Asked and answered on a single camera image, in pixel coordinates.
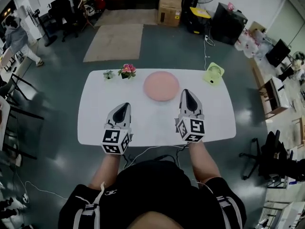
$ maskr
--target pink plate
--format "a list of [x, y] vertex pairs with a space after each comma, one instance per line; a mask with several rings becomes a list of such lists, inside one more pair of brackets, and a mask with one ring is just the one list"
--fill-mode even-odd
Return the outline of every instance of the pink plate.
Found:
[[177, 78], [169, 72], [157, 71], [151, 73], [144, 82], [144, 92], [156, 101], [173, 99], [179, 91]]

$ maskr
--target floor mat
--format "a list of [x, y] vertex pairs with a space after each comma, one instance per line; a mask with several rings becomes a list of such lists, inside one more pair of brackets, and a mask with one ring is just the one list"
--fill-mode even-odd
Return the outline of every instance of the floor mat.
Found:
[[83, 61], [139, 59], [142, 31], [142, 24], [101, 26]]
[[94, 26], [121, 24], [156, 25], [157, 10], [105, 10]]

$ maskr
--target gray hoodie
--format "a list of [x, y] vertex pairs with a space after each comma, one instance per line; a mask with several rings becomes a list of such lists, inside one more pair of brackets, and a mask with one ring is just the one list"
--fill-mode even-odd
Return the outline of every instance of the gray hoodie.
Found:
[[5, 32], [5, 45], [8, 48], [10, 46], [12, 53], [18, 52], [25, 44], [28, 43], [28, 35], [25, 30], [20, 26], [20, 18], [15, 18], [17, 27], [11, 25]]

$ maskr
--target cardboard box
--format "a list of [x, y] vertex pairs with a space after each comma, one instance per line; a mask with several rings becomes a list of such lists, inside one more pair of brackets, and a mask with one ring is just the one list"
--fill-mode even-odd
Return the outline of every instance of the cardboard box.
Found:
[[182, 0], [160, 0], [158, 10], [158, 24], [178, 26], [181, 17]]

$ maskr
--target green desk fan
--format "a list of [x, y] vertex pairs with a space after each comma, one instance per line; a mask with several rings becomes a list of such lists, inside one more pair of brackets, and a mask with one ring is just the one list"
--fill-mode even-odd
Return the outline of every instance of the green desk fan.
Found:
[[209, 68], [205, 72], [203, 79], [211, 84], [217, 86], [224, 74], [224, 69], [215, 63], [210, 63]]

